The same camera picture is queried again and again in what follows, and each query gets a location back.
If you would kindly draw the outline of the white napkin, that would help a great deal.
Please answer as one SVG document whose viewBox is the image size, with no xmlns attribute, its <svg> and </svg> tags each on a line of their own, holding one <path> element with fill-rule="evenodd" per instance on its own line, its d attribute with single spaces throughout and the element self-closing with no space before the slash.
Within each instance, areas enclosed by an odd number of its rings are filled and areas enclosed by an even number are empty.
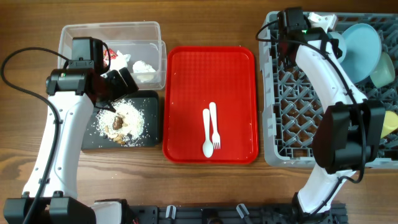
<svg viewBox="0 0 398 224">
<path fill-rule="evenodd" d="M 145 63 L 142 60 L 136 61 L 133 66 L 133 78 L 135 81 L 139 81 L 141 83 L 151 82 L 155 75 L 156 70 L 149 64 Z"/>
</svg>

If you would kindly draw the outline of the rice and food scraps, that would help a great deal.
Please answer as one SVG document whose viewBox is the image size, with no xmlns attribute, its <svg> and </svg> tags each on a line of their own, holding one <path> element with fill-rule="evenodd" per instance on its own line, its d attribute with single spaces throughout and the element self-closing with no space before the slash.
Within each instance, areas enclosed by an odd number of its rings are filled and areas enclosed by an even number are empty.
<svg viewBox="0 0 398 224">
<path fill-rule="evenodd" d="M 89 125 L 94 133 L 121 146 L 139 146 L 146 127 L 143 109 L 133 100 L 120 100 L 112 104 L 116 112 L 100 110 Z"/>
</svg>

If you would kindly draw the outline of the white plastic spoon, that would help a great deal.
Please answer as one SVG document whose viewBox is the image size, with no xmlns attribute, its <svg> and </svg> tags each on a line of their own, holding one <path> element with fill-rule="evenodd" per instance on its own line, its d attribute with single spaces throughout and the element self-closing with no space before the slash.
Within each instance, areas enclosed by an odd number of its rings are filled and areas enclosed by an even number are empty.
<svg viewBox="0 0 398 224">
<path fill-rule="evenodd" d="M 205 142 L 203 143 L 203 153 L 206 158 L 213 155 L 213 144 L 210 140 L 210 111 L 209 109 L 203 110 L 203 125 L 205 130 Z"/>
</svg>

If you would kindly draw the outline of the white plastic fork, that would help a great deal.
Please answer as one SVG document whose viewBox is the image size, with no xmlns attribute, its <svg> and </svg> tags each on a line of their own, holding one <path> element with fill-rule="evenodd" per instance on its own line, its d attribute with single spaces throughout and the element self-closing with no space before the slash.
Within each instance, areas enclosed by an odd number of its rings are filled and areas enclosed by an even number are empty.
<svg viewBox="0 0 398 224">
<path fill-rule="evenodd" d="M 212 127 L 213 127 L 213 134 L 212 134 L 212 143 L 213 147 L 215 149 L 221 149 L 221 139 L 220 139 L 220 134 L 218 133 L 218 122 L 217 122 L 217 109 L 216 109 L 216 103 L 211 102 L 209 104 L 209 109 L 210 109 L 210 117 L 211 117 L 211 122 L 212 122 Z"/>
</svg>

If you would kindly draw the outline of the light blue plate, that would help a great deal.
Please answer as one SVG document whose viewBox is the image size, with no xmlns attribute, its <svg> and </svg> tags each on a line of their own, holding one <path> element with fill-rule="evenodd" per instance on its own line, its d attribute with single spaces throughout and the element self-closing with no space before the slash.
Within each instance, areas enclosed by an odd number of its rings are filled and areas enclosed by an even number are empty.
<svg viewBox="0 0 398 224">
<path fill-rule="evenodd" d="M 372 26 L 364 23 L 346 29 L 342 37 L 346 55 L 340 65 L 353 83 L 364 82 L 381 57 L 381 39 Z"/>
</svg>

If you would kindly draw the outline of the mint green bowl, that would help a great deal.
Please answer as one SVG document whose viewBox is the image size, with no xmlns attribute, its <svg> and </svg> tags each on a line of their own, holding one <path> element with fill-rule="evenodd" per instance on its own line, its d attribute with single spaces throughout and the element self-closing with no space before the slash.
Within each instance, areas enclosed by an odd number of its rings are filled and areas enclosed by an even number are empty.
<svg viewBox="0 0 398 224">
<path fill-rule="evenodd" d="M 395 77 L 392 60 L 386 52 L 383 52 L 376 68 L 373 73 L 370 74 L 371 81 L 376 88 L 381 88 L 392 83 Z"/>
</svg>

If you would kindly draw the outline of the yellow plastic cup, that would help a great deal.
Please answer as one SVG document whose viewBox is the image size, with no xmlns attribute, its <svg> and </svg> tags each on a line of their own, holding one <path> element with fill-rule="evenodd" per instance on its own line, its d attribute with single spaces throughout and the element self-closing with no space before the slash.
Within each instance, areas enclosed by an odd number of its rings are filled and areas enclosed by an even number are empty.
<svg viewBox="0 0 398 224">
<path fill-rule="evenodd" d="M 398 127 L 398 115 L 393 111 L 386 111 L 382 126 L 381 139 L 395 131 Z"/>
</svg>

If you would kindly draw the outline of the light blue bowl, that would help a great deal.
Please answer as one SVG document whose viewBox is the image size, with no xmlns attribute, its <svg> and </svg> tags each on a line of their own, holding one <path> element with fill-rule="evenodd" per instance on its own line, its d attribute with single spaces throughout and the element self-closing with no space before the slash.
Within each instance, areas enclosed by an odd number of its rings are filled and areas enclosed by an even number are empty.
<svg viewBox="0 0 398 224">
<path fill-rule="evenodd" d="M 335 57 L 339 63 L 341 63 L 345 57 L 347 52 L 346 42 L 343 36 L 337 32 L 329 32 L 327 33 L 329 39 L 331 40 L 332 49 L 335 54 Z"/>
</svg>

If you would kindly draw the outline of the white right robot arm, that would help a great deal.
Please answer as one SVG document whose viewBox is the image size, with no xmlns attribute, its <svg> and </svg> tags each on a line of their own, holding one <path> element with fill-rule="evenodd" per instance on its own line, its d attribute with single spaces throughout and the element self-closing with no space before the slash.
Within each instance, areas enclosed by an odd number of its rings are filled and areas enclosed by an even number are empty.
<svg viewBox="0 0 398 224">
<path fill-rule="evenodd" d="M 310 222 L 327 215 L 346 181 L 362 181 L 365 165 L 377 156 L 386 111 L 352 84 L 336 59 L 337 42 L 311 24 L 301 8 L 280 11 L 277 19 L 283 62 L 306 74 L 323 109 L 312 140 L 316 164 L 294 196 L 298 219 Z"/>
</svg>

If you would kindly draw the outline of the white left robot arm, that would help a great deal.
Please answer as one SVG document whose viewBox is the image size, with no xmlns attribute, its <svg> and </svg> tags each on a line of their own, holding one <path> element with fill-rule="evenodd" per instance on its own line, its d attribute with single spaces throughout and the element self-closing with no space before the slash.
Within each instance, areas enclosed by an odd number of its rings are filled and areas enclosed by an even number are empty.
<svg viewBox="0 0 398 224">
<path fill-rule="evenodd" d="M 108 46 L 92 37 L 72 40 L 72 57 L 46 79 L 48 97 L 28 91 L 47 104 L 44 135 L 28 182 L 19 198 L 4 205 L 8 223 L 135 223 L 125 199 L 99 200 L 86 206 L 77 199 L 76 174 L 86 126 L 97 103 L 112 103 L 138 87 L 123 68 L 104 61 Z"/>
</svg>

